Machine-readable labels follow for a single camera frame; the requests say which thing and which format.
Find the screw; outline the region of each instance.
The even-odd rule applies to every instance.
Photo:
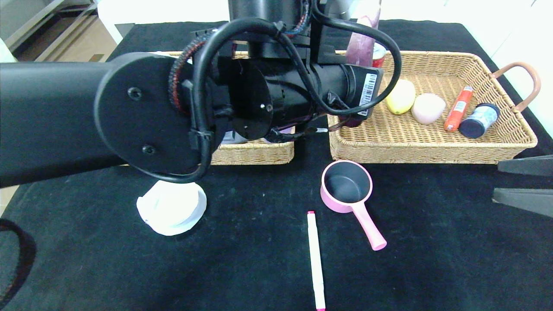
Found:
[[[145,144],[144,146],[142,146],[142,153],[148,156],[152,156],[155,153],[155,148],[153,146]]]
[[[130,87],[128,90],[127,90],[127,95],[132,99],[132,100],[136,100],[136,101],[139,101],[140,98],[142,98],[142,91],[137,88],[136,86],[133,86],[133,87]]]

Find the orange sausage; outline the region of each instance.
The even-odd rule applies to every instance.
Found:
[[[472,93],[474,89],[470,86],[465,88],[459,93],[459,96],[455,100],[455,105],[447,116],[446,123],[444,123],[444,129],[448,132],[454,132],[459,128],[461,119],[467,111],[468,104],[471,102]]]

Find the barcode label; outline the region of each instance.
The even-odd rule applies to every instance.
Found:
[[[455,108],[453,108],[453,111],[458,111],[460,113],[463,113],[465,111],[465,107],[467,106],[467,103],[464,101],[458,101],[455,105]]]
[[[378,76],[376,74],[367,74],[365,76],[363,92],[361,93],[361,99],[359,100],[360,106],[370,103],[371,100],[373,99],[374,85],[377,82],[377,77]],[[369,112],[368,110],[363,110],[363,111],[357,112],[357,114],[363,117],[366,117],[368,112]]]

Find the black lid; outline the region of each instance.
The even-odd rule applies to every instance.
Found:
[[[459,132],[468,138],[478,138],[484,135],[486,128],[479,120],[465,119],[459,125]]]
[[[500,112],[499,112],[499,107],[498,107],[498,106],[496,106],[496,105],[494,105],[494,104],[492,104],[492,103],[489,103],[489,102],[483,102],[483,103],[478,104],[478,106],[476,106],[476,108],[478,108],[478,107],[480,107],[480,106],[487,106],[487,107],[493,108],[493,109],[495,110],[495,112],[497,112],[497,117],[499,118]]]

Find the black strap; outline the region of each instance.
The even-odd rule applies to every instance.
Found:
[[[2,310],[29,276],[36,255],[36,244],[30,234],[7,219],[0,219],[0,231],[13,231],[19,239],[19,260],[15,268],[15,276],[8,288],[0,294],[0,310]]]

